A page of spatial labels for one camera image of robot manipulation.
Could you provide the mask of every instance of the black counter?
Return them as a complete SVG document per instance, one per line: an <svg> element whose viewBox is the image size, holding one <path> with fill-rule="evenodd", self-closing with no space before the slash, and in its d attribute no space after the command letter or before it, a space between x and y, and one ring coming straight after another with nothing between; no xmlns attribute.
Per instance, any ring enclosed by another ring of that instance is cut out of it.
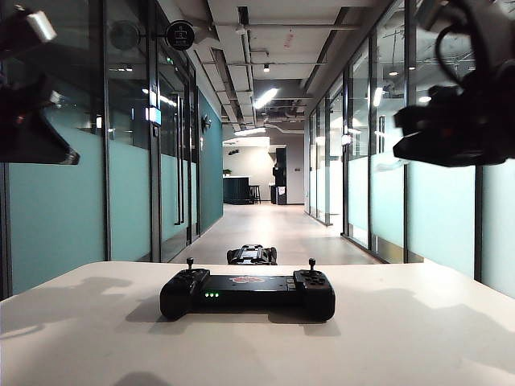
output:
<svg viewBox="0 0 515 386"><path fill-rule="evenodd" d="M249 177L224 177L224 203L232 205L251 203Z"/></svg>

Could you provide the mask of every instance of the black game controller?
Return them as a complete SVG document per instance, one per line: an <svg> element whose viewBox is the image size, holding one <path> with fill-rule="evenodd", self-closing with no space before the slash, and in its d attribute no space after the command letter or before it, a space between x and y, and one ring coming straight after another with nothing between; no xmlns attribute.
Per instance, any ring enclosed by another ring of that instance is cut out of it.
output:
<svg viewBox="0 0 515 386"><path fill-rule="evenodd" d="M329 280L311 269L294 271L293 276L213 275L208 269L177 273L161 290L161 313L177 320L190 311L232 308L302 307L309 318L326 321L335 313L335 292Z"/></svg>

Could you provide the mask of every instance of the hallway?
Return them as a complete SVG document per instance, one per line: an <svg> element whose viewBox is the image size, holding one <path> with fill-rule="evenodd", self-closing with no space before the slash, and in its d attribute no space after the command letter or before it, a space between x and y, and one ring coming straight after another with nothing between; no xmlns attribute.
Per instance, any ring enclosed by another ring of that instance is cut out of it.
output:
<svg viewBox="0 0 515 386"><path fill-rule="evenodd" d="M196 264L227 264L229 249L261 244L278 250L279 265L304 265L314 257L320 265L378 264L342 239L335 227L325 227L306 215L302 205L224 205L224 216L172 263L188 257Z"/></svg>

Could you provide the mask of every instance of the wall sign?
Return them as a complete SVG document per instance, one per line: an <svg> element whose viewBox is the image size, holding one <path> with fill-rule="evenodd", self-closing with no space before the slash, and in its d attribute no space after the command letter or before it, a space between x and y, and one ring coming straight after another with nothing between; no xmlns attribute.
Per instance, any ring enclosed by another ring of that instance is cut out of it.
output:
<svg viewBox="0 0 515 386"><path fill-rule="evenodd" d="M186 20L175 20L165 32L165 39L169 46L178 51L185 51L193 45L195 32L193 25Z"/></svg>

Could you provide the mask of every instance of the bar stool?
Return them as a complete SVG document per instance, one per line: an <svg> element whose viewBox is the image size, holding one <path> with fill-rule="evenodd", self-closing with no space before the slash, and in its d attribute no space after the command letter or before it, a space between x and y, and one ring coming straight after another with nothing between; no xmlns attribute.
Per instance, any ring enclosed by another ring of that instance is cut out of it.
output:
<svg viewBox="0 0 515 386"><path fill-rule="evenodd" d="M261 203L261 192L259 190L259 185L249 185L250 188L250 200L252 203Z"/></svg>

